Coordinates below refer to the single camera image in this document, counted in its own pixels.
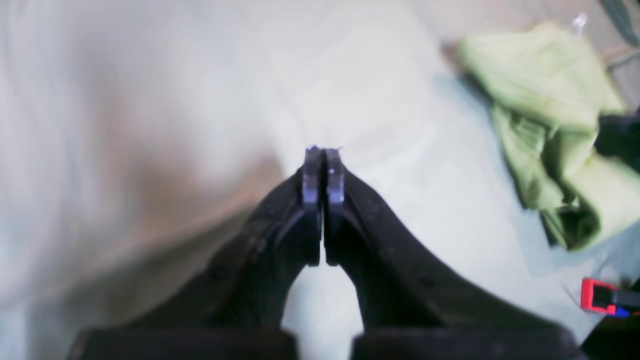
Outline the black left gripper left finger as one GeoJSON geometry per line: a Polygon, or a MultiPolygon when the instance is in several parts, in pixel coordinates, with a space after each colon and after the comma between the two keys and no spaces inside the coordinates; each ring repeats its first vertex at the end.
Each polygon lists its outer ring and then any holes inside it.
{"type": "Polygon", "coordinates": [[[308,148],[205,269],[137,319],[80,333],[68,358],[296,360],[281,321],[291,285],[320,261],[324,168],[324,150],[308,148]]]}

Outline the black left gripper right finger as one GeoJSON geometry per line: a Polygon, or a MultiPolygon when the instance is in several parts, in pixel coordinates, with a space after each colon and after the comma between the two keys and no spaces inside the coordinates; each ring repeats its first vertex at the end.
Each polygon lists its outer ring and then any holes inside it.
{"type": "Polygon", "coordinates": [[[430,252],[384,199],[324,151],[326,260],[358,296],[353,360],[583,360],[573,335],[485,291],[430,252]]]}

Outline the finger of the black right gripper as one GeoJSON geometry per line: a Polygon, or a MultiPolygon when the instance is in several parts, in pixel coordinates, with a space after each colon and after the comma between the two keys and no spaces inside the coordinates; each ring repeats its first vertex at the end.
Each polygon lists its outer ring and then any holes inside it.
{"type": "Polygon", "coordinates": [[[640,114],[606,115],[598,119],[599,132],[594,146],[606,157],[615,157],[640,171],[640,114]]]}

